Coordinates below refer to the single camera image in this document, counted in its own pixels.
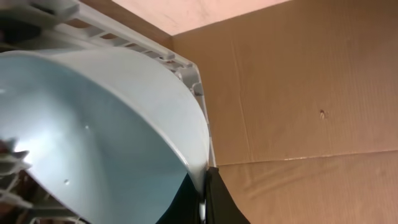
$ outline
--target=cardboard box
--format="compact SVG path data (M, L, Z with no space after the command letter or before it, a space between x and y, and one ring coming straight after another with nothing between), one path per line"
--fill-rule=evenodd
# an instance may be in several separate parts
M398 223L398 152L221 166L251 223Z
M397 10L293 0L174 37L252 223L397 223Z

